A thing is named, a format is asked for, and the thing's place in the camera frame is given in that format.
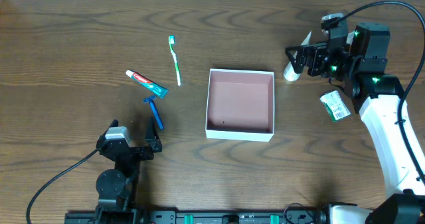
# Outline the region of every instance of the toothpaste tube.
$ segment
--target toothpaste tube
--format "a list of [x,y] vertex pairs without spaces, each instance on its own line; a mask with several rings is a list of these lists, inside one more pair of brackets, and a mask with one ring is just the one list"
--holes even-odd
[[167,94],[168,90],[150,80],[148,80],[146,77],[142,76],[138,72],[134,72],[132,70],[127,70],[126,75],[134,80],[136,80],[139,84],[143,85],[152,93],[156,94],[160,98],[164,98],[164,96]]

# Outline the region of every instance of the cable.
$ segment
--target cable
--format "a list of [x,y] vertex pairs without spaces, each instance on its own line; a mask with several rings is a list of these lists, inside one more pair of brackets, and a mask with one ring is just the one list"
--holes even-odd
[[304,209],[304,211],[311,217],[311,219],[313,220],[311,223],[313,223],[314,222],[314,217],[313,217],[313,215],[307,210],[307,208],[305,208],[304,207],[304,205],[302,205],[302,204],[300,204],[300,203],[291,203],[291,204],[289,204],[286,208],[285,208],[285,210],[284,210],[284,218],[286,219],[286,221],[288,222],[288,223],[290,223],[290,224],[295,224],[295,223],[293,223],[292,221],[290,221],[287,217],[286,217],[286,210],[288,210],[288,208],[290,207],[290,206],[292,206],[292,205],[300,205],[303,209]]
[[413,11],[413,13],[418,17],[418,19],[419,19],[419,21],[422,25],[423,32],[424,32],[424,50],[422,51],[422,58],[420,59],[418,68],[416,69],[416,72],[414,73],[412,80],[410,81],[409,85],[407,86],[406,90],[404,91],[403,97],[400,99],[400,102],[398,103],[397,122],[398,122],[398,127],[400,128],[401,136],[404,140],[404,145],[406,146],[407,152],[409,153],[410,158],[412,159],[412,162],[414,164],[414,167],[416,168],[416,171],[419,174],[419,178],[422,180],[422,183],[424,183],[424,185],[425,185],[425,175],[424,175],[424,172],[422,171],[422,169],[419,166],[418,160],[416,159],[416,157],[414,155],[412,147],[410,147],[409,140],[408,140],[407,135],[406,135],[406,130],[404,130],[404,120],[402,118],[402,113],[401,113],[404,101],[406,100],[406,97],[409,94],[410,89],[412,88],[414,82],[418,78],[419,73],[422,70],[422,67],[424,66],[424,62],[425,62],[425,21],[424,21],[424,17],[420,14],[420,12],[417,9],[415,9],[413,6],[411,6],[407,3],[404,3],[404,2],[401,2],[401,1],[379,1],[379,2],[374,2],[374,3],[370,3],[368,5],[362,6],[358,9],[355,9],[354,11],[351,11],[350,13],[339,18],[338,20],[332,21],[329,25],[334,25],[335,23],[343,21],[346,18],[350,17],[351,15],[354,15],[355,13],[357,13],[359,11],[362,11],[364,9],[374,7],[374,6],[377,6],[377,5],[401,5],[401,6],[407,7],[408,9]]
[[70,166],[68,169],[66,169],[65,171],[61,172],[60,174],[56,175],[54,178],[52,178],[50,181],[48,181],[44,186],[42,186],[39,189],[38,192],[35,193],[34,197],[31,199],[31,201],[29,202],[28,207],[27,207],[27,224],[32,224],[31,219],[30,219],[31,207],[33,206],[35,199],[40,195],[40,193],[44,189],[46,189],[46,187],[48,187],[50,184],[52,184],[52,182],[56,181],[58,178],[62,177],[63,175],[65,175],[69,171],[73,170],[74,168],[78,167],[80,164],[82,164],[85,161],[87,161],[89,158],[91,158],[99,150],[100,150],[100,148],[96,148],[93,152],[91,152],[90,154],[88,154],[85,158],[81,159],[81,161],[79,161],[78,163],[74,164],[73,166]]

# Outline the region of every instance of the toothpaste label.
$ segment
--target toothpaste label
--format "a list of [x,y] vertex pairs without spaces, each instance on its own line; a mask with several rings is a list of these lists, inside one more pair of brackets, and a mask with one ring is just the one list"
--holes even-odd
[[145,83],[145,84],[151,84],[152,83],[152,81],[147,80],[146,78],[140,76],[138,73],[134,73],[133,77],[134,77],[135,80],[142,82],[142,83]]
[[320,97],[320,101],[325,105],[333,122],[339,121],[351,114],[337,90],[323,95]]

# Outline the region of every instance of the open box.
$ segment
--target open box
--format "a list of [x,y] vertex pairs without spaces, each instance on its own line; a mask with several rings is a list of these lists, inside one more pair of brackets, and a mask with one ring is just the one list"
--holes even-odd
[[274,134],[274,73],[210,69],[205,133],[268,142]]

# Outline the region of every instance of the box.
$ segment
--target box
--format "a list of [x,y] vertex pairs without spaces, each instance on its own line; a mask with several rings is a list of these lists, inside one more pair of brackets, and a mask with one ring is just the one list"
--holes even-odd
[[268,142],[274,134],[274,73],[210,69],[207,138]]

